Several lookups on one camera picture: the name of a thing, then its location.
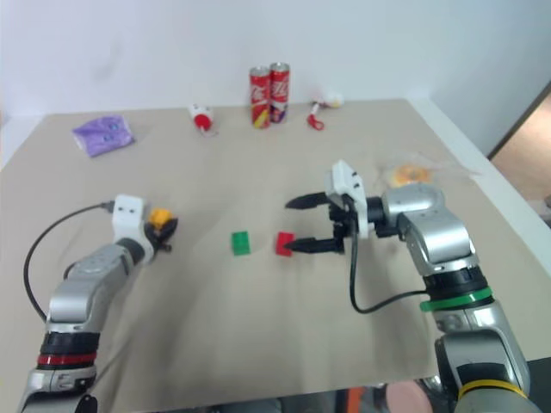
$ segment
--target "yellow object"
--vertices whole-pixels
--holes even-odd
[[[343,97],[340,95],[331,96],[330,100],[324,102],[328,108],[340,108],[343,106]]]
[[[172,219],[172,213],[168,209],[154,208],[149,214],[149,222],[155,229],[160,230],[163,225]]]
[[[392,184],[395,188],[416,182],[431,183],[432,176],[430,171],[422,166],[411,164],[399,166],[393,171]]]
[[[523,398],[527,398],[526,395],[524,394],[524,391],[520,390],[518,386],[513,385],[512,383],[508,383],[502,380],[475,380],[465,384],[461,388],[461,390],[459,390],[459,394],[457,395],[457,400],[462,398],[467,391],[476,389],[477,387],[497,387],[499,389],[514,391],[516,394],[522,396]]]
[[[262,127],[267,118],[268,110],[263,110],[262,113],[260,113],[260,115],[258,115],[257,119],[255,120],[254,127]]]

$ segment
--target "soda can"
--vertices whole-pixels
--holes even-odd
[[[253,67],[249,71],[251,79],[252,125],[258,129],[269,126],[269,68]]]
[[[273,123],[285,121],[289,100],[289,65],[287,63],[272,63],[269,66],[271,81],[271,104],[269,118]]]

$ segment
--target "plastic bag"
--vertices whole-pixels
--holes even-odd
[[[455,161],[434,161],[419,152],[410,152],[381,161],[379,179],[385,188],[399,188],[410,183],[435,183],[444,177],[463,179],[476,172]]]
[[[119,115],[103,116],[91,120],[81,127],[73,129],[77,145],[89,157],[113,151],[130,145],[133,141],[132,132],[126,121]]]

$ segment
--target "green ring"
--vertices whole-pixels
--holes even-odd
[[[444,308],[457,307],[459,305],[471,304],[481,299],[487,299],[492,296],[492,289],[490,287],[482,288],[467,295],[460,295],[452,299],[439,299],[437,301],[423,301],[421,303],[421,311],[429,312],[435,310],[442,310]]]

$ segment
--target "black cable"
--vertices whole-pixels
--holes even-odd
[[[46,314],[40,308],[40,305],[36,301],[36,298],[34,297],[33,290],[31,288],[30,282],[28,281],[28,267],[29,267],[29,264],[31,263],[31,257],[33,256],[34,250],[36,250],[36,247],[38,246],[40,241],[42,241],[42,238],[44,238],[47,235],[48,232],[50,232],[53,228],[55,228],[56,226],[61,224],[63,221],[65,221],[65,220],[67,220],[71,217],[74,217],[75,215],[79,215],[80,213],[85,213],[87,211],[90,211],[90,210],[96,209],[96,208],[104,208],[104,209],[107,209],[108,211],[112,212],[113,211],[113,205],[114,205],[113,201],[102,202],[101,204],[95,204],[95,205],[92,205],[92,206],[87,206],[86,208],[79,209],[79,210],[75,211],[74,213],[69,213],[69,214],[65,215],[63,218],[58,219],[53,224],[48,226],[38,236],[38,238],[36,238],[36,240],[33,242],[33,245],[31,245],[31,248],[29,249],[29,251],[27,253],[27,257],[25,258],[25,263],[23,264],[23,284],[25,286],[25,291],[27,292],[27,296],[28,296],[29,301],[33,305],[33,308],[36,310],[36,312],[38,313],[40,318],[42,318],[42,321],[46,321]]]
[[[69,264],[69,267],[67,267],[65,269],[65,271],[63,272],[63,279],[66,280],[67,277],[69,276],[69,271],[71,271],[71,269],[75,266],[76,262],[74,262],[73,264]]]
[[[389,305],[399,299],[404,299],[405,297],[411,297],[412,295],[427,294],[426,290],[408,291],[406,293],[396,294],[390,297],[389,299],[385,299],[384,301],[381,301],[379,304],[375,304],[371,307],[360,308],[356,302],[356,265],[358,261],[358,232],[357,232],[355,222],[353,222],[350,225],[350,233],[352,236],[352,257],[350,258],[351,261],[350,261],[349,288],[350,288],[350,302],[352,303],[354,310],[356,310],[360,314],[369,314],[371,312],[380,310],[382,307]]]

